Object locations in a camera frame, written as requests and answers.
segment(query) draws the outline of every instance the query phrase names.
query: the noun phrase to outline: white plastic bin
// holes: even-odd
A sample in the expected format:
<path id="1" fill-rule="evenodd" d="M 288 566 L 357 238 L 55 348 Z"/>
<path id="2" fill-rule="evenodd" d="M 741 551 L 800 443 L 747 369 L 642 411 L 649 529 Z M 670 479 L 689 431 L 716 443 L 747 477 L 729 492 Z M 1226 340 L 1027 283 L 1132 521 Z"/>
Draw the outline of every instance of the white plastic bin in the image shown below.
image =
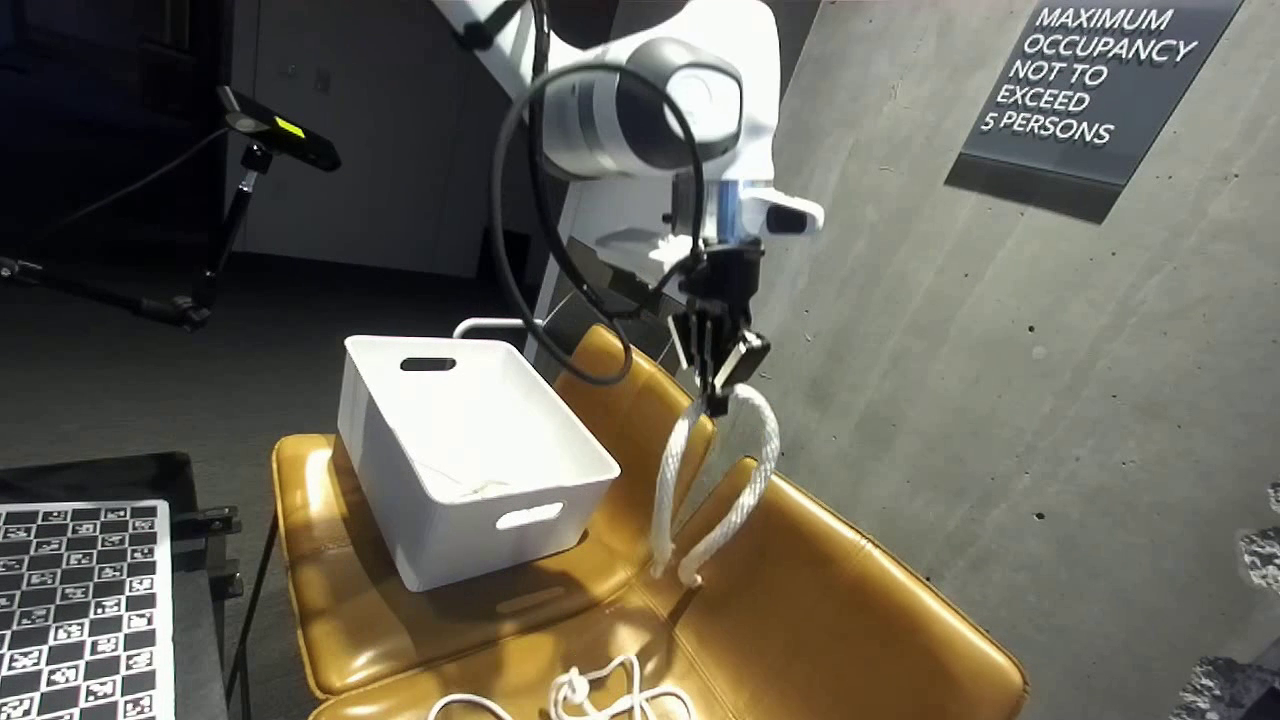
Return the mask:
<path id="1" fill-rule="evenodd" d="M 413 591 L 563 551 L 616 462 L 500 340 L 349 338 L 335 431 Z"/>

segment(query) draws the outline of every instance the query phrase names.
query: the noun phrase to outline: sign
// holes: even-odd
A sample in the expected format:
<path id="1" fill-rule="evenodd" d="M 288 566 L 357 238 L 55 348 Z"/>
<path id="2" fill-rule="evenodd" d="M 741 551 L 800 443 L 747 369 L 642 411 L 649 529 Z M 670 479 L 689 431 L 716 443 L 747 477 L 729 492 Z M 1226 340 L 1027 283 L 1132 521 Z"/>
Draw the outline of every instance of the sign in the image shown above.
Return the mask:
<path id="1" fill-rule="evenodd" d="M 1238 0 L 1042 0 L 948 184 L 1104 221 Z"/>

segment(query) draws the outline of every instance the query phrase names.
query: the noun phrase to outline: checkerboard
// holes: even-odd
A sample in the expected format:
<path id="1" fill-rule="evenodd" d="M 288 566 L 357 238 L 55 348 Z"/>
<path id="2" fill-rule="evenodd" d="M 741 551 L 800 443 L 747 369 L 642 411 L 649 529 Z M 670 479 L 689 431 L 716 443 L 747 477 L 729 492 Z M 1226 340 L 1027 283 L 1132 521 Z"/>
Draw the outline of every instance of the checkerboard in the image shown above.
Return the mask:
<path id="1" fill-rule="evenodd" d="M 0 720 L 171 718 L 163 500 L 0 504 Z"/>

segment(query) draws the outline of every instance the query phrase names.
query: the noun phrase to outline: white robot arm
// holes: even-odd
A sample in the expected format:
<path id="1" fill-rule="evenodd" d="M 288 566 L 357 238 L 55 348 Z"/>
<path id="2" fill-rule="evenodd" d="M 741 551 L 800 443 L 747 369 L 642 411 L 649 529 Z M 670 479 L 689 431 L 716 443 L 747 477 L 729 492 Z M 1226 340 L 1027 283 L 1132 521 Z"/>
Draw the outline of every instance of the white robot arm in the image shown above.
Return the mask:
<path id="1" fill-rule="evenodd" d="M 747 328 L 758 240 L 810 238 L 822 225 L 815 204 L 770 187 L 777 20 L 764 0 L 689 0 L 654 27 L 570 48 L 539 27 L 536 4 L 437 0 L 510 102 L 523 102 L 539 73 L 563 77 L 545 83 L 536 106 L 545 170 L 569 181 L 561 238 L 649 289 L 677 274 L 663 289 L 684 310 L 677 338 L 716 411 L 766 354 Z M 681 210 L 690 159 L 705 181 L 690 198 L 705 210 Z"/>

